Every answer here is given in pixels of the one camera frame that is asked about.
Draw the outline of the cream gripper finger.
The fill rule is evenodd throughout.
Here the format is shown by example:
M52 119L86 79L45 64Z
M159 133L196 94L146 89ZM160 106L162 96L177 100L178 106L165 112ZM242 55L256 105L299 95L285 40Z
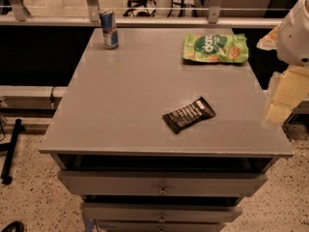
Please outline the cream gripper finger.
M279 26L275 26L265 36L259 39L257 47L261 50L276 50L277 49L277 34Z
M308 95L308 67L290 65L282 73L274 72L267 88L264 120L282 125Z

